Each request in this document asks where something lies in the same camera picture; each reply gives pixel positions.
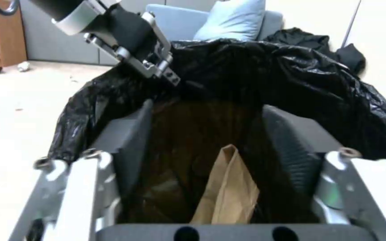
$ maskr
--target gray wall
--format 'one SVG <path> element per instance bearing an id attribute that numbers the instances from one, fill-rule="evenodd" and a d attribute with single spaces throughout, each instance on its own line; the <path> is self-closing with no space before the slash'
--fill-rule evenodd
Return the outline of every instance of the gray wall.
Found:
<path id="1" fill-rule="evenodd" d="M 209 11 L 216 0 L 121 0 L 131 12 L 144 12 L 147 4 L 178 6 Z M 84 42 L 83 36 L 68 36 L 52 24 L 48 15 L 29 0 L 20 0 L 28 59 L 61 61 L 83 64 L 114 65 L 116 61 L 93 45 Z"/>

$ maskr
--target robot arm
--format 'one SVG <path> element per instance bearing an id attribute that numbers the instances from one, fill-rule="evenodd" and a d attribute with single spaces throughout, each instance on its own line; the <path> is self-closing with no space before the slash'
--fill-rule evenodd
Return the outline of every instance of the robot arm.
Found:
<path id="1" fill-rule="evenodd" d="M 139 16 L 128 12 L 115 0 L 29 0 L 52 17 L 52 22 L 67 35 L 84 33 L 92 43 L 117 61 L 125 61 L 145 78 L 164 77 L 173 85 L 180 78 L 169 65 L 171 44 L 156 25 L 152 13 Z M 18 8 L 13 0 L 2 15 Z M 147 58 L 153 56 L 155 61 Z"/>

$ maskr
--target floor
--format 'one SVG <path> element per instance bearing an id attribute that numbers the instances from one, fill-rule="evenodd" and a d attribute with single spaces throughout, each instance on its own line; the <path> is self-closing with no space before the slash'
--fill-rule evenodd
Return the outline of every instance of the floor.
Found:
<path id="1" fill-rule="evenodd" d="M 45 156 L 63 107 L 109 67 L 31 61 L 0 74 L 0 240 L 7 240 L 33 188 L 34 160 Z"/>

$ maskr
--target black cable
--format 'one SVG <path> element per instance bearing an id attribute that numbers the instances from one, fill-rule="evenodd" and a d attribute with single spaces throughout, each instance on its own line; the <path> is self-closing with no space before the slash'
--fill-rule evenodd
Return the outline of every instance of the black cable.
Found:
<path id="1" fill-rule="evenodd" d="M 15 14 L 18 8 L 19 8 L 19 0 L 12 0 L 10 3 L 10 6 L 7 9 L 3 10 L 0 8 L 0 15 L 11 16 Z"/>

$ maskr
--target couch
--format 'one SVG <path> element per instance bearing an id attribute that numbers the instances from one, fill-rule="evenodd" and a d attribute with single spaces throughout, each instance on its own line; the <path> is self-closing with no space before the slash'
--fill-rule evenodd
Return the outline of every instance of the couch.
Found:
<path id="1" fill-rule="evenodd" d="M 184 9 L 159 4 L 149 4 L 147 12 L 153 12 L 156 22 L 165 37 L 170 41 L 193 40 L 196 32 L 205 24 L 208 12 Z M 257 40 L 282 29 L 283 16 L 279 12 L 265 11 L 262 28 Z"/>

